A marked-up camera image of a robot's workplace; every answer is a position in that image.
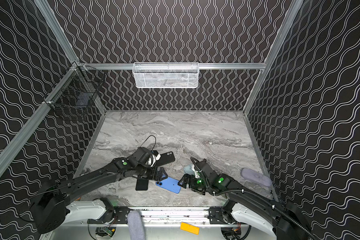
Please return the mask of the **black phone case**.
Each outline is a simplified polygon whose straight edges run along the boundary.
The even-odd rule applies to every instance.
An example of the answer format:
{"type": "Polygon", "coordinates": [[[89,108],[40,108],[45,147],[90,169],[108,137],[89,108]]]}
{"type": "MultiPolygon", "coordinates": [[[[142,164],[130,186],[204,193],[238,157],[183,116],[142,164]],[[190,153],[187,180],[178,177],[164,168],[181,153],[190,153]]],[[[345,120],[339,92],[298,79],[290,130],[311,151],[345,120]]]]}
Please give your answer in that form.
{"type": "Polygon", "coordinates": [[[153,151],[153,154],[156,160],[153,164],[154,167],[164,166],[166,164],[173,163],[176,160],[173,152],[159,154],[158,151],[153,151]]]}

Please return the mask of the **blue phone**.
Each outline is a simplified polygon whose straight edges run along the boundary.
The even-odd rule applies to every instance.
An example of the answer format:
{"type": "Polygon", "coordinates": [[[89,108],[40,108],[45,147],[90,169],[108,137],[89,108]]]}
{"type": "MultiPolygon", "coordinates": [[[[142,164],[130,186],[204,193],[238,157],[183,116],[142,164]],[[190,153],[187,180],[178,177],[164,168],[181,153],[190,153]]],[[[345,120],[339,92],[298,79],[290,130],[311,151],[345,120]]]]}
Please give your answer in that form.
{"type": "Polygon", "coordinates": [[[157,181],[156,186],[165,189],[167,191],[170,191],[175,194],[179,194],[182,187],[178,185],[179,180],[167,177],[164,180],[157,181]]]}

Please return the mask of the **light teal phone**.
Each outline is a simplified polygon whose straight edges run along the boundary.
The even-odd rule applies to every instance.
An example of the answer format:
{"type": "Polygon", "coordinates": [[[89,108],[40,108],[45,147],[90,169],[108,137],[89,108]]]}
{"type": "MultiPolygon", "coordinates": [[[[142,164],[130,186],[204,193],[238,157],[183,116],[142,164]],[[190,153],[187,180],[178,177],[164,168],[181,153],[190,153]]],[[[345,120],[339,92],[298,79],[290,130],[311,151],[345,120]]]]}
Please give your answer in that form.
{"type": "Polygon", "coordinates": [[[190,164],[190,165],[187,165],[183,168],[184,170],[184,173],[185,174],[189,174],[189,175],[193,175],[195,176],[195,169],[194,169],[194,165],[193,164],[190,164]]]}

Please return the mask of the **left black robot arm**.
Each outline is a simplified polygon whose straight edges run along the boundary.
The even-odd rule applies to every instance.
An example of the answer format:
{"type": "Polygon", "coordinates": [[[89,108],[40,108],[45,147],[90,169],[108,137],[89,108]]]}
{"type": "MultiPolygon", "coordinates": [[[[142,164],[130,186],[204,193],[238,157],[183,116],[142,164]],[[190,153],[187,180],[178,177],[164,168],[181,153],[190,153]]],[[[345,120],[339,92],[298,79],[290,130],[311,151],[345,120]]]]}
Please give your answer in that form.
{"type": "Polygon", "coordinates": [[[46,234],[59,227],[69,213],[67,206],[79,197],[132,176],[155,181],[168,177],[162,167],[146,166],[131,158],[115,158],[104,167],[75,179],[43,183],[30,198],[30,211],[37,231],[46,234]]]}

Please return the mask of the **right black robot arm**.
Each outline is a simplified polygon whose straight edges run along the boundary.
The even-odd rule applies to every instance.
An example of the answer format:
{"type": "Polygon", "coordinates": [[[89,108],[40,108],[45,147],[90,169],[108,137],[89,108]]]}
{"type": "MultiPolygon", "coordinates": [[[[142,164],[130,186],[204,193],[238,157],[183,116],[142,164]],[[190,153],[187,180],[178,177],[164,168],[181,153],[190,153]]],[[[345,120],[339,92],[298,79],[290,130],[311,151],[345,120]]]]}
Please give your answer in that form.
{"type": "Polygon", "coordinates": [[[315,240],[308,221],[292,203],[281,204],[244,187],[233,177],[217,173],[206,160],[191,158],[195,174],[184,174],[178,186],[200,195],[227,198],[222,207],[212,207],[211,224],[246,224],[278,240],[315,240]]]}

